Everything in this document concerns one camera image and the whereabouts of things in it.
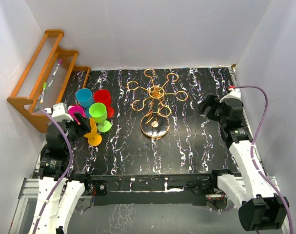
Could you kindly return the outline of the green wine glass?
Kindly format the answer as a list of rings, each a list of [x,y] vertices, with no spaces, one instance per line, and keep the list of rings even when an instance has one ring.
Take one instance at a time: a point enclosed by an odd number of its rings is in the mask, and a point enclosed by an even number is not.
[[[100,132],[105,133],[111,129],[111,122],[107,120],[107,110],[103,103],[94,103],[89,108],[89,114],[96,122]]]

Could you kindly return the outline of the orange wine glass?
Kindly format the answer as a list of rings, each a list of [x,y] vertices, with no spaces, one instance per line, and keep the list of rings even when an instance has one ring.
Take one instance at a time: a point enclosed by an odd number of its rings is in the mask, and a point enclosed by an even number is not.
[[[94,119],[89,118],[91,131],[84,134],[83,136],[87,138],[88,144],[91,146],[98,146],[102,141],[102,137],[98,134],[98,128]]]

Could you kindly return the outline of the pink wine glass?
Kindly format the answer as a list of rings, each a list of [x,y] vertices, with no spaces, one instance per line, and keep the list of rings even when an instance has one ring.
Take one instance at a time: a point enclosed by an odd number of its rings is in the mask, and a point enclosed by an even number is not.
[[[83,117],[86,117],[85,110],[81,106],[77,106],[77,105],[69,106],[68,114],[71,117],[74,117],[74,113],[76,113],[76,112],[80,113]]]

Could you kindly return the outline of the blue wine glass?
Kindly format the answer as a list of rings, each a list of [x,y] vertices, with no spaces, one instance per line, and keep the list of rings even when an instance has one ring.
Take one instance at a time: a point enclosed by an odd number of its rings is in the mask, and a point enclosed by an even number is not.
[[[76,92],[76,100],[83,108],[89,108],[93,103],[93,93],[88,88],[79,89]]]

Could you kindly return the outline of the red wine glass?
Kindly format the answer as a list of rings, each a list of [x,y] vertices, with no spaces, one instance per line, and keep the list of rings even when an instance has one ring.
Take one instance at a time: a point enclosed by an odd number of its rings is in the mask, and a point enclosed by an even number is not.
[[[96,103],[102,103],[107,110],[107,117],[111,118],[114,115],[114,109],[111,107],[111,94],[106,89],[99,89],[94,93],[94,101]]]

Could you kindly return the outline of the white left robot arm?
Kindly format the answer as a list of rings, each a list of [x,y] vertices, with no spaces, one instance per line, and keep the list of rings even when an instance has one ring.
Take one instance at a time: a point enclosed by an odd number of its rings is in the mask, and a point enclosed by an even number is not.
[[[91,132],[90,119],[75,113],[78,120],[51,120],[46,144],[40,152],[39,191],[31,234],[65,234],[81,195],[92,190],[87,172],[71,171],[72,146]]]

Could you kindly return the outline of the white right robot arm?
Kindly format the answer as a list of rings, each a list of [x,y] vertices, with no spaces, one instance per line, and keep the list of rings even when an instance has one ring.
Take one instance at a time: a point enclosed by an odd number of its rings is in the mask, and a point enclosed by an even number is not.
[[[221,137],[239,167],[242,182],[229,169],[213,170],[209,181],[212,192],[224,192],[238,210],[245,231],[282,230],[290,232],[287,219],[289,202],[279,196],[276,181],[269,179],[254,154],[253,138],[243,116],[240,94],[223,98],[209,94],[199,105],[199,114],[217,121]]]

